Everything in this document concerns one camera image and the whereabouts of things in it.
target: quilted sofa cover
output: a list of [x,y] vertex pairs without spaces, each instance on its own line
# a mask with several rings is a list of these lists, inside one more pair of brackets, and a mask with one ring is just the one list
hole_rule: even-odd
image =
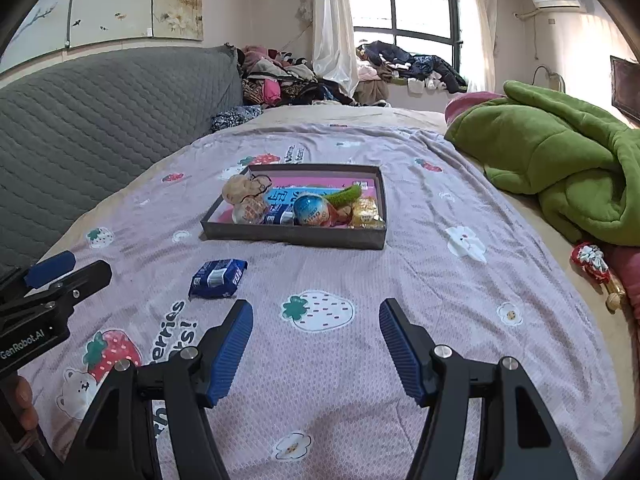
[[132,48],[0,89],[0,272],[37,261],[83,213],[242,104],[236,50]]

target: television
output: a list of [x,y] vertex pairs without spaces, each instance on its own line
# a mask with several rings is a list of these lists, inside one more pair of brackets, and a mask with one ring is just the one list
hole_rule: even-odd
[[640,124],[640,64],[611,56],[611,103]]

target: human hand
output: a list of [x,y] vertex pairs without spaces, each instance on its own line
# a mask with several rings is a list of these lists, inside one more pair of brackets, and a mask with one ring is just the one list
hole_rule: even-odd
[[20,424],[26,431],[34,430],[38,425],[38,413],[33,407],[31,386],[24,377],[18,378],[18,384],[15,387],[15,400],[24,410],[20,415]]

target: metal screw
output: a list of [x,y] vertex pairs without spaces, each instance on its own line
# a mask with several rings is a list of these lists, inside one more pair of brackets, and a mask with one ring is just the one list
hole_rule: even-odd
[[116,364],[113,365],[113,367],[118,372],[123,372],[124,370],[127,370],[130,366],[131,366],[131,362],[128,359],[120,359],[120,361],[116,361]]
[[517,370],[520,364],[513,357],[505,357],[502,360],[502,366],[507,368],[507,370]]
[[180,350],[180,357],[186,360],[195,359],[198,355],[198,349],[195,346],[187,346]]
[[433,353],[438,357],[443,359],[447,359],[453,355],[453,350],[449,348],[447,345],[438,345],[433,349]]

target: window frame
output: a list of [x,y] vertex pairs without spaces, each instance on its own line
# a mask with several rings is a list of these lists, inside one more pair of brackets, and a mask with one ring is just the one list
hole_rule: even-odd
[[460,71],[460,14],[458,10],[458,0],[449,0],[449,24],[450,38],[443,38],[434,34],[424,32],[415,32],[413,30],[404,30],[396,27],[396,0],[391,0],[391,28],[381,27],[353,27],[355,32],[380,32],[382,34],[392,34],[394,44],[398,44],[398,36],[407,38],[417,38],[418,40],[434,41],[436,43],[444,43],[453,47],[453,68]]

